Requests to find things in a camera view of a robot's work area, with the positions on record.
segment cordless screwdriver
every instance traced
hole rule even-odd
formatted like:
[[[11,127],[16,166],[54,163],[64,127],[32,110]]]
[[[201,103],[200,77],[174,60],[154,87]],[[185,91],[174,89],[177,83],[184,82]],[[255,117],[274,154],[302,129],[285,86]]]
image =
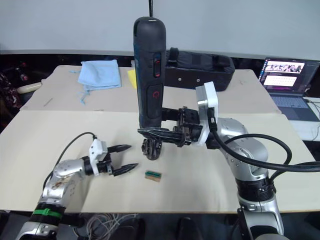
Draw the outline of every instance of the cordless screwdriver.
[[[166,28],[154,17],[133,26],[135,76],[140,128],[161,127],[166,66]]]

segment green cable tie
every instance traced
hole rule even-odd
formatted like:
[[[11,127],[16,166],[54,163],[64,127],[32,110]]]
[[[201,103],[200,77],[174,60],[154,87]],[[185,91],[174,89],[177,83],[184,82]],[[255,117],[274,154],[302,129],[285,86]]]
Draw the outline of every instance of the green cable tie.
[[[62,214],[56,211],[51,211],[50,208],[45,208],[45,209],[36,209],[33,211],[33,214],[36,215],[44,215],[44,216],[52,216],[61,219]]]

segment yellow sticky note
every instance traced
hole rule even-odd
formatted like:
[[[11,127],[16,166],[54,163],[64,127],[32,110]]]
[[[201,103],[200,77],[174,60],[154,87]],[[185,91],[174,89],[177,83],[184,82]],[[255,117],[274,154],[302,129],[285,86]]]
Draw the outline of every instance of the yellow sticky note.
[[[129,70],[128,77],[129,77],[129,80],[130,80],[132,87],[137,89],[136,70],[135,69]]]

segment laptop screen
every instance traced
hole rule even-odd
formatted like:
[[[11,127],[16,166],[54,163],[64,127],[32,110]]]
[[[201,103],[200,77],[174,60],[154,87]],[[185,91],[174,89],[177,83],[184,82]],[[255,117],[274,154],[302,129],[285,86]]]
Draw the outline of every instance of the laptop screen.
[[[266,58],[259,81],[269,93],[303,95],[320,62],[286,58]]]

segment laptop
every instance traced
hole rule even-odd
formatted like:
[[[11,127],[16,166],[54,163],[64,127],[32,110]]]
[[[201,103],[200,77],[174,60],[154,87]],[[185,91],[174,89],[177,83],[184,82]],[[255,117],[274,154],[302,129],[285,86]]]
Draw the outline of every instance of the laptop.
[[[314,60],[265,59],[259,81],[289,120],[320,121],[303,99],[319,65]]]

